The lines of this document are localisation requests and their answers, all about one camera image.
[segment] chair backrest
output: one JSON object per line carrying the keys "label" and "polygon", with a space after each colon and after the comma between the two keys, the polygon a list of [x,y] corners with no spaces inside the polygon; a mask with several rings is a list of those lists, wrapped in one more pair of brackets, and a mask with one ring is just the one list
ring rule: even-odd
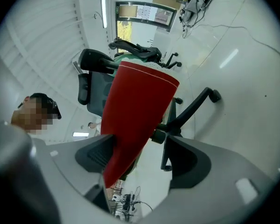
{"label": "chair backrest", "polygon": [[140,59],[147,59],[147,62],[160,62],[162,53],[156,47],[142,47],[139,44],[134,45],[130,42],[116,38],[109,44],[110,49],[120,48],[126,50]]}
{"label": "chair backrest", "polygon": [[87,104],[87,110],[102,117],[114,77],[99,72],[90,72],[89,75],[91,76],[91,85],[88,87],[90,100]]}
{"label": "chair backrest", "polygon": [[179,85],[172,76],[145,64],[121,62],[104,108],[101,134],[114,134],[116,138],[104,171],[107,188],[140,154]]}

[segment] office chair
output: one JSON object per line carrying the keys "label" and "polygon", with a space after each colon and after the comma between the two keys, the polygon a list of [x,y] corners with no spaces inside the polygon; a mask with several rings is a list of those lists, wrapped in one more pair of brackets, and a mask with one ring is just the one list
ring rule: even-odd
{"label": "office chair", "polygon": [[[149,57],[151,59],[153,59],[154,61],[158,61],[159,55],[156,50],[154,49],[150,50],[148,53],[150,53],[151,56]],[[108,93],[110,92],[111,84],[114,80],[114,77],[108,74],[112,74],[114,70],[117,70],[119,68],[119,64],[114,62],[111,58],[109,58],[105,54],[91,49],[83,50],[79,58],[79,64],[81,66],[81,69],[88,70],[89,74],[79,75],[80,85],[79,85],[78,100],[83,105],[87,104],[87,108],[90,112],[95,112],[96,114],[102,116],[106,104],[107,96]],[[183,124],[195,113],[195,111],[199,108],[199,106],[204,102],[204,100],[207,97],[210,97],[211,101],[214,103],[221,99],[221,96],[218,93],[218,91],[213,91],[210,88],[205,88],[205,90],[199,95],[199,97],[178,117],[176,117],[175,107],[176,107],[176,103],[178,104],[182,103],[182,99],[173,98],[168,122],[165,125],[164,124],[156,125],[156,128],[151,135],[152,141],[161,144],[165,141],[166,136],[168,135],[180,136],[181,127],[183,126]],[[96,103],[97,105],[96,107],[99,107],[100,109],[99,112],[98,110],[92,108],[93,103]],[[80,150],[76,154],[76,160],[82,167],[84,167],[86,170],[89,171],[90,170],[89,165],[92,166],[92,164],[87,160],[88,159],[95,160],[96,157],[98,156],[101,157],[101,159],[98,160],[98,162],[100,162],[100,165],[103,166],[107,165],[108,161],[110,160],[110,154],[111,154],[110,152],[106,152],[107,149],[105,148],[99,149],[98,151],[92,150],[92,152],[90,152],[88,148],[89,147],[85,147],[83,150]],[[167,151],[167,142],[165,142],[161,169],[163,169],[164,171],[171,171],[172,167],[166,166],[167,160],[168,160],[168,151]]]}

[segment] fluorescent light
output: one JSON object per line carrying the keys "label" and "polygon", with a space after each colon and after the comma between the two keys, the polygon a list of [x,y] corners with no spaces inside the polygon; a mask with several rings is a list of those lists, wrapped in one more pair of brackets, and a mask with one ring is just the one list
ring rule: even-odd
{"label": "fluorescent light", "polygon": [[222,62],[220,65],[220,68],[222,69],[227,63],[238,53],[238,49],[235,49],[227,58],[225,61]]}
{"label": "fluorescent light", "polygon": [[73,137],[88,137],[89,133],[78,133],[74,132]]}
{"label": "fluorescent light", "polygon": [[101,7],[103,15],[103,28],[107,28],[106,0],[101,0]]}

